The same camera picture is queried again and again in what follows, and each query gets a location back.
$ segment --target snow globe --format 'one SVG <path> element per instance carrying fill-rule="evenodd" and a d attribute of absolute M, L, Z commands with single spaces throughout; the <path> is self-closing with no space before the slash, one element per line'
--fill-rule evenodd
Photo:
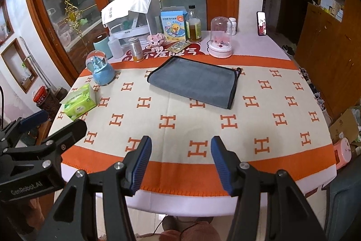
<path fill-rule="evenodd" d="M 93 50 L 88 54 L 85 65 L 93 73 L 94 82 L 100 86 L 109 84 L 115 77 L 115 70 L 102 51 Z"/>
<path fill-rule="evenodd" d="M 208 52 L 216 58 L 228 58 L 232 55 L 230 35 L 227 34 L 228 18 L 216 17 L 211 21 L 211 40 L 208 42 Z"/>

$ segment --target glass bottle with brown liquid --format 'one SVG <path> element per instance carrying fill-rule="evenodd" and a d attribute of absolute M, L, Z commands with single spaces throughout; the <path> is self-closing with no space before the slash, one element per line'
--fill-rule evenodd
<path fill-rule="evenodd" d="M 185 23 L 187 25 L 187 37 L 190 42 L 200 42 L 202 40 L 201 18 L 196 13 L 196 6 L 190 5 Z"/>

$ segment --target glass dome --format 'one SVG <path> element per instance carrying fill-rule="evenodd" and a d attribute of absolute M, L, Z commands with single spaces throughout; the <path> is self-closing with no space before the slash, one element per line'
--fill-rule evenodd
<path fill-rule="evenodd" d="M 230 35 L 227 34 L 227 23 L 231 23 L 228 18 L 216 17 L 211 21 L 211 46 L 228 47 Z"/>
<path fill-rule="evenodd" d="M 105 56 L 105 53 L 99 50 L 93 50 L 88 54 L 85 65 L 89 71 L 92 73 L 98 73 L 106 67 L 108 64 L 108 59 Z"/>

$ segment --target pill packet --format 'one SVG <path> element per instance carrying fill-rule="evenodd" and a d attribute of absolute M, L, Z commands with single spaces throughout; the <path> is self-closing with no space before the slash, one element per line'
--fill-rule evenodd
<path fill-rule="evenodd" d="M 172 46 L 168 47 L 166 50 L 174 52 L 174 53 L 178 53 L 181 50 L 185 49 L 190 44 L 191 44 L 191 42 L 189 42 L 189 41 L 181 40 L 181 41 L 176 42 Z"/>

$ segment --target phone screen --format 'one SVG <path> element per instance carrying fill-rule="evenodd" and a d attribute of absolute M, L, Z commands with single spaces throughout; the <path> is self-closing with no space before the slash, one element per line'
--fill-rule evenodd
<path fill-rule="evenodd" d="M 266 14 L 264 12 L 257 12 L 257 26 L 258 35 L 266 35 Z"/>

